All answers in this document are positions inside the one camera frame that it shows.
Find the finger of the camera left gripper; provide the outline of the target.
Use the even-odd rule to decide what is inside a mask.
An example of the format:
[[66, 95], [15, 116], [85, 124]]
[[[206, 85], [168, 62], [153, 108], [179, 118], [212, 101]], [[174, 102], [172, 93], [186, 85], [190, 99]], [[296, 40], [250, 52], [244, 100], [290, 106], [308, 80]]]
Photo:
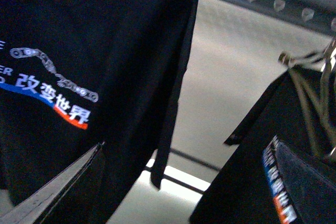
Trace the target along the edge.
[[13, 210], [1, 223], [87, 223], [101, 184], [105, 157], [98, 143]]

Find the camera right gripper finger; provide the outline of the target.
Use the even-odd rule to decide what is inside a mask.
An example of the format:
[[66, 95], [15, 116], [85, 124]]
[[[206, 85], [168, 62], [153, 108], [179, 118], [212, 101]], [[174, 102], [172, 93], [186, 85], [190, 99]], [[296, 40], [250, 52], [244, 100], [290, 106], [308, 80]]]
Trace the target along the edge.
[[279, 141], [276, 161], [303, 223], [335, 223], [335, 166]]

